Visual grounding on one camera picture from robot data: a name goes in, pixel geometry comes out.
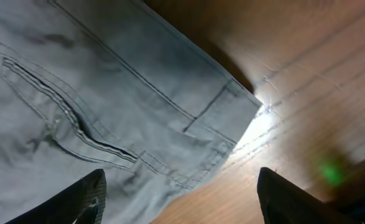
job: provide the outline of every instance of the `gray jeans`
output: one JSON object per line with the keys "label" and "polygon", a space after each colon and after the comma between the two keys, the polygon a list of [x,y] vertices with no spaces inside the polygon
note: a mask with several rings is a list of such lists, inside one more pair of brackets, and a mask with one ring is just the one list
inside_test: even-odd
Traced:
{"label": "gray jeans", "polygon": [[98,168],[103,223],[149,223],[259,107],[142,2],[0,0],[0,223]]}

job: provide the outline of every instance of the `wooden floor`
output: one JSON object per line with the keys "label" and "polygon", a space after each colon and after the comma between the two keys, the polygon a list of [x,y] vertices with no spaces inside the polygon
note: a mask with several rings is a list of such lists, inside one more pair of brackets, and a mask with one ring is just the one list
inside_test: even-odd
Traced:
{"label": "wooden floor", "polygon": [[321,200],[347,201],[342,186],[365,172],[365,0],[146,3],[264,104],[219,176],[154,223],[263,223],[262,166]]}

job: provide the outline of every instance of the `black object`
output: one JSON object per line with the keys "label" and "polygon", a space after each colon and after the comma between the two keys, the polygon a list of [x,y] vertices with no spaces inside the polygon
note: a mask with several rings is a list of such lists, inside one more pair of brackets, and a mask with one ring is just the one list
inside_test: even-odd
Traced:
{"label": "black object", "polygon": [[105,174],[97,169],[7,224],[100,224],[105,200]]}
{"label": "black object", "polygon": [[325,205],[268,168],[261,168],[257,193],[265,224],[361,223]]}

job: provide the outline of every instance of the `wooden surface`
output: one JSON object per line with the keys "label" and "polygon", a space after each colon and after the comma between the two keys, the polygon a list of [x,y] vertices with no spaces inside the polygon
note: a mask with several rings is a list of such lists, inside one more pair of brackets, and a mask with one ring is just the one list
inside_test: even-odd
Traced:
{"label": "wooden surface", "polygon": [[262,166],[324,201],[349,196],[324,166],[349,182],[365,161],[365,0],[146,3],[264,104],[217,178],[154,223],[263,223]]}

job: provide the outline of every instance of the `jeans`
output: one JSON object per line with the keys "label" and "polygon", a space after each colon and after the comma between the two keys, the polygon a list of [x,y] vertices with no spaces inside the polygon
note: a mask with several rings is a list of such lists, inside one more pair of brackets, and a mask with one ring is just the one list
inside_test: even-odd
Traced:
{"label": "jeans", "polygon": [[149,223],[260,105],[143,2],[0,0],[0,223],[95,169],[103,223]]}

